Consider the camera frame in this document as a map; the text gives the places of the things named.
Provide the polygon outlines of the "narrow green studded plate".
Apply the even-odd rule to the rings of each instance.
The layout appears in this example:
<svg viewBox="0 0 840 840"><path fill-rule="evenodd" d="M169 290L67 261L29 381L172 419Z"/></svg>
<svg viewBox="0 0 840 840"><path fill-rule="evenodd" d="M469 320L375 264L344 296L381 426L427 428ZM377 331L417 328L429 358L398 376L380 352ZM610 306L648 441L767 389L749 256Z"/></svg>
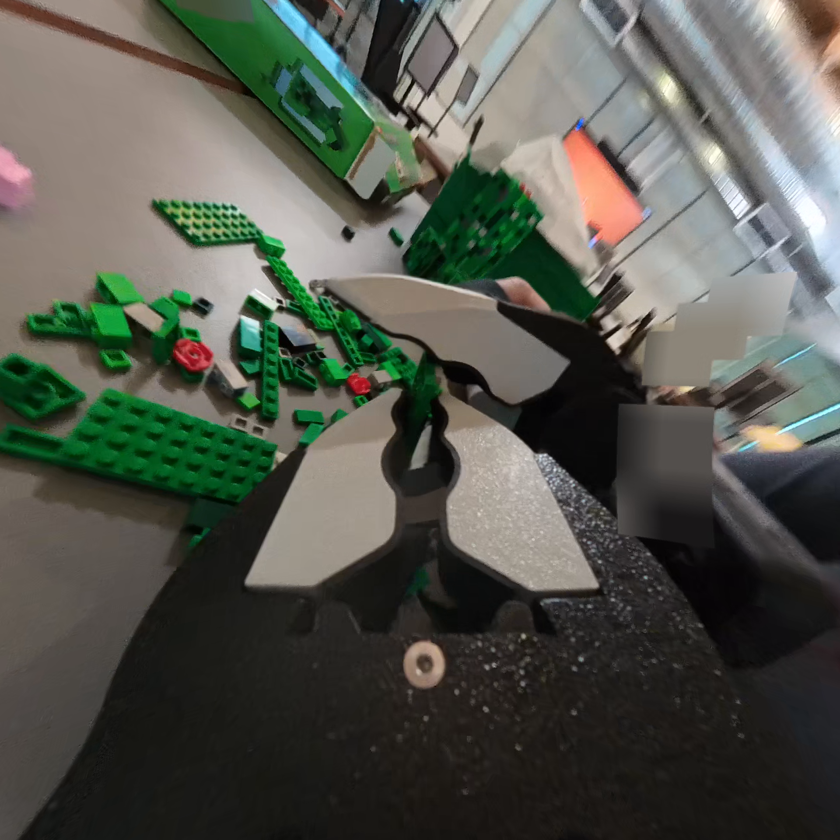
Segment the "narrow green studded plate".
<svg viewBox="0 0 840 840"><path fill-rule="evenodd" d="M272 255L268 255L266 259L280 284L285 288L290 298L299 306L303 316L310 321L312 326L324 332L333 330L333 321L331 318L321 308L321 305L309 290L299 281L285 260Z"/></svg>

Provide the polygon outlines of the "large green brick box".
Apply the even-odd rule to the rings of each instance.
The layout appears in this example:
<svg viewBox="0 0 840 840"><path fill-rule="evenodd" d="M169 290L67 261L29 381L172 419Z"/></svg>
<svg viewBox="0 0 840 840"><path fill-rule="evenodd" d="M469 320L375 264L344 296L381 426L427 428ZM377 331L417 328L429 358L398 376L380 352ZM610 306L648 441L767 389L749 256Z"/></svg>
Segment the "large green brick box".
<svg viewBox="0 0 840 840"><path fill-rule="evenodd" d="M598 306L581 271L538 230L543 216L517 179L458 161L416 227L402 261L409 276L458 285L520 277L549 307L579 321Z"/></svg>

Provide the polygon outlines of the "green cardboard box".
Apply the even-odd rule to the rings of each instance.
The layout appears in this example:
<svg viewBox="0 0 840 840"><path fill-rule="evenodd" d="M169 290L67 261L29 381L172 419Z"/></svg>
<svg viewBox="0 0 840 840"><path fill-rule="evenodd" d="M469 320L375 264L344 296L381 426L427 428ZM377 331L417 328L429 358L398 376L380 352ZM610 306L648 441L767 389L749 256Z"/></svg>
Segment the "green cardboard box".
<svg viewBox="0 0 840 840"><path fill-rule="evenodd" d="M293 3L161 5L357 197L396 202L422 184L410 131Z"/></svg>

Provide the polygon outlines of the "green hollow brick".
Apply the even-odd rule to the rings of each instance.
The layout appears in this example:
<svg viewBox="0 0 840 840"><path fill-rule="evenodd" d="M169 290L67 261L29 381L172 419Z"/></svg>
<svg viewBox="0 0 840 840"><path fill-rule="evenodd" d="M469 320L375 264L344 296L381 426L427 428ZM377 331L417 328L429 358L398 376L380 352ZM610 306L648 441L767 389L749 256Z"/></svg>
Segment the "green hollow brick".
<svg viewBox="0 0 840 840"><path fill-rule="evenodd" d="M1 402L28 421L42 420L86 398L84 391L47 364L18 353L1 360Z"/></svg>

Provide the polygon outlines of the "white crumpled paper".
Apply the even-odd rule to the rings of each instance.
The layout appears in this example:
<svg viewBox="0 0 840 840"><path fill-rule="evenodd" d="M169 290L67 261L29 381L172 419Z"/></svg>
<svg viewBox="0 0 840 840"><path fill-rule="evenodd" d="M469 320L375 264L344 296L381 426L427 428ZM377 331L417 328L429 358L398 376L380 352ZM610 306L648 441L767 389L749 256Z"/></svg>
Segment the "white crumpled paper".
<svg viewBox="0 0 840 840"><path fill-rule="evenodd" d="M537 225L542 238L581 276L594 274L599 260L590 248L583 202L560 137L518 144L500 168L530 191L542 215Z"/></svg>

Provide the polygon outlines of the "pink brick pig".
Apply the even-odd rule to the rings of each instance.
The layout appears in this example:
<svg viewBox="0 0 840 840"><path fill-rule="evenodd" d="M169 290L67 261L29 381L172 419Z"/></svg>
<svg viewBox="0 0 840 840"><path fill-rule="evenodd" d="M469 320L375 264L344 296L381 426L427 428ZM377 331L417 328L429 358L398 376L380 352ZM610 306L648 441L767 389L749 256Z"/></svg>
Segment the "pink brick pig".
<svg viewBox="0 0 840 840"><path fill-rule="evenodd" d="M1 146L1 207L17 209L34 197L34 178L15 153Z"/></svg>

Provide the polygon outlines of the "person's right hand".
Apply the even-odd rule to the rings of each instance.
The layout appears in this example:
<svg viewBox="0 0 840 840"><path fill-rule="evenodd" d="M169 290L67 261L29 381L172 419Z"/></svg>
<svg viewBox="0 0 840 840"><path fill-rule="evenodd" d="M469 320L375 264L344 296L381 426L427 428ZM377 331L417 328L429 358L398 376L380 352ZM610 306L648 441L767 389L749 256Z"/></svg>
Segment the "person's right hand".
<svg viewBox="0 0 840 840"><path fill-rule="evenodd" d="M525 280L512 276L496 280L503 298L514 306L534 311L551 312L550 305Z"/></svg>

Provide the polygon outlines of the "person's dark ribbed sweater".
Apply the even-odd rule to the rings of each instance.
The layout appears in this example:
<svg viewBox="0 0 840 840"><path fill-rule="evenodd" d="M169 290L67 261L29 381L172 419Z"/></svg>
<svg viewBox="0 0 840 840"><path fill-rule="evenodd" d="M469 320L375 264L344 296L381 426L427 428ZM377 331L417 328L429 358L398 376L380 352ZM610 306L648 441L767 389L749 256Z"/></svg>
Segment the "person's dark ribbed sweater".
<svg viewBox="0 0 840 840"><path fill-rule="evenodd" d="M742 591L717 631L722 655L736 667L768 665L838 629L838 447L750 448L721 462L816 565L758 561L744 537L717 528L719 558Z"/></svg>

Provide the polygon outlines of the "pile of green bricks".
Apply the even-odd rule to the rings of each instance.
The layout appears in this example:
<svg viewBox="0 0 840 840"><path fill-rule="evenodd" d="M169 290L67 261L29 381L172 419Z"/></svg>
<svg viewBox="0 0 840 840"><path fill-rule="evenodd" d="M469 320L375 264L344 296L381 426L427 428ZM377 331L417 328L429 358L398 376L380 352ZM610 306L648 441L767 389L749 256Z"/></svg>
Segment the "pile of green bricks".
<svg viewBox="0 0 840 840"><path fill-rule="evenodd" d="M286 250L277 238L262 232L256 244L265 257L284 259ZM203 341L198 330L182 323L181 310L191 308L209 314L213 309L209 300L191 297L189 293L175 289L169 297L147 302L129 278L108 272L97 275L96 285L99 301L85 306L74 301L55 300L51 312L27 315L28 331L44 338L90 340L97 345L100 362L113 373L132 368L132 358L127 350L133 344L134 334L138 333L150 340L155 363L172 365L186 384L205 384L218 389L222 396L247 413L246 416L231 416L226 427L263 440L266 440L267 431L259 421L274 422L279 418L282 385L307 392L317 391L320 385L347 387L348 376L358 372L371 383L371 393L367 397L352 394L353 404L362 407L391 385L403 385L408 389L417 370L415 362L381 330L361 320L353 310L327 297L324 292L311 295L332 320L333 330L327 332L315 329L287 292L285 297L268 297L254 290L244 302L245 309L254 316L240 315L234 331L236 359L226 360L213 352L214 361L209 369L204 373L188 374L172 359L175 341ZM318 349L291 353L280 345L279 324L309 330L318 338ZM97 475L62 464L59 451L66 437L8 424L2 429L2 454ZM191 535L190 549L225 520L237 505L179 496L194 500L190 517L185 522L185 530Z"/></svg>

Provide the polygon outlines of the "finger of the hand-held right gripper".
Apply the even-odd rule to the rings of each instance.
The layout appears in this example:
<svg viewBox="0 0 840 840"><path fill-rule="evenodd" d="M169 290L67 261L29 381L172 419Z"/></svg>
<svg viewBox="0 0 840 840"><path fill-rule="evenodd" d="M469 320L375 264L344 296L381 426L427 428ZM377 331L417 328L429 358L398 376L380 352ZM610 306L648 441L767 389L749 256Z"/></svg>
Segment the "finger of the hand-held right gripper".
<svg viewBox="0 0 840 840"><path fill-rule="evenodd" d="M509 430L515 428L522 413L519 406L509 406L498 401L478 385L453 382L453 396Z"/></svg>
<svg viewBox="0 0 840 840"><path fill-rule="evenodd" d="M511 317L534 311L470 290L401 275L330 277L321 284L381 331L421 345L505 405L537 399L571 364Z"/></svg>

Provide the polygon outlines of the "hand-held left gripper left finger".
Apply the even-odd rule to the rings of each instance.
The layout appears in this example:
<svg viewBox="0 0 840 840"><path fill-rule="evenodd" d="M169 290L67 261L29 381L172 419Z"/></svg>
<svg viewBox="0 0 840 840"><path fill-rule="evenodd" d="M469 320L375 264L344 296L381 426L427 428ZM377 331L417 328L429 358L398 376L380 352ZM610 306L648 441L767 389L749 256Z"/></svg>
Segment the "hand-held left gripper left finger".
<svg viewBox="0 0 840 840"><path fill-rule="evenodd" d="M386 391L311 443L248 574L251 591L314 591L385 546L396 494L383 457L401 391Z"/></svg>

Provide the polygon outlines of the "grey desk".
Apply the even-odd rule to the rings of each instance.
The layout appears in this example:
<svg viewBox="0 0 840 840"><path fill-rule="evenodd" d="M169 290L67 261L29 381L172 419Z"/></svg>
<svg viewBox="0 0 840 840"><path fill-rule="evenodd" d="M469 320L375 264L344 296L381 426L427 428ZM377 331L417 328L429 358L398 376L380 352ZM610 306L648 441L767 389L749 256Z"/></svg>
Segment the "grey desk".
<svg viewBox="0 0 840 840"><path fill-rule="evenodd" d="M35 199L2 213L2 356L48 364L87 395L37 424L66 435L109 387L227 425L238 411L158 365L137 339L112 374L90 341L40 339L29 313L88 303L99 271L148 301L183 290L213 303L198 329L232 358L253 289L275 292L257 248L193 248L155 198L233 203L287 247L302 281L400 270L390 227L427 204L359 203L156 2L43 2L55 14L208 70L189 77L2 9L2 146L34 173ZM341 237L344 225L356 233ZM2 838L17 838L60 782L97 716L141 617L188 551L192 502L2 455Z"/></svg>

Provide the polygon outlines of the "checkered green brick plate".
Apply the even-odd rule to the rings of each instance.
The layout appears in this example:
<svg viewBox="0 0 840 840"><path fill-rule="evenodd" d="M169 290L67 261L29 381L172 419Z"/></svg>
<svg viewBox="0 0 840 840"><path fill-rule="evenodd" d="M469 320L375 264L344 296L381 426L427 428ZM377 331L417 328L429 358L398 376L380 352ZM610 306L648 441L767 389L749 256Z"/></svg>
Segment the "checkered green brick plate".
<svg viewBox="0 0 840 840"><path fill-rule="evenodd" d="M403 438L410 470L425 466L435 424L435 411L442 392L438 381L438 366L434 358L424 352L413 382L406 391Z"/></svg>

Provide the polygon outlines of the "dark screen on stand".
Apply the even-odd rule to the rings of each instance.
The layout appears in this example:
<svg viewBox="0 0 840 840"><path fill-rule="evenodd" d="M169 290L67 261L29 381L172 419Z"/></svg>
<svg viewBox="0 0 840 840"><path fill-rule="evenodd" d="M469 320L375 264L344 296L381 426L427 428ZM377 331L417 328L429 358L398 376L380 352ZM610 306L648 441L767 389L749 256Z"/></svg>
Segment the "dark screen on stand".
<svg viewBox="0 0 840 840"><path fill-rule="evenodd" d="M405 73L412 85L427 95L435 90L458 53L459 44L453 33L435 13L409 56Z"/></svg>

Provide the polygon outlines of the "large orange screen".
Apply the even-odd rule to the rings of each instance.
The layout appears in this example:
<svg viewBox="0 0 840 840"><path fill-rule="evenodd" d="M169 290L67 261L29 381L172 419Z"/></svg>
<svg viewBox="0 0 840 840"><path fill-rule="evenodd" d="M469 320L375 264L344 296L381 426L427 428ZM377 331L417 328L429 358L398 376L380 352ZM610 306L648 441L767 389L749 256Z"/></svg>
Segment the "large orange screen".
<svg viewBox="0 0 840 840"><path fill-rule="evenodd" d="M649 212L640 189L605 140L595 140L583 122L563 138L584 222L595 240L616 247L636 231Z"/></svg>

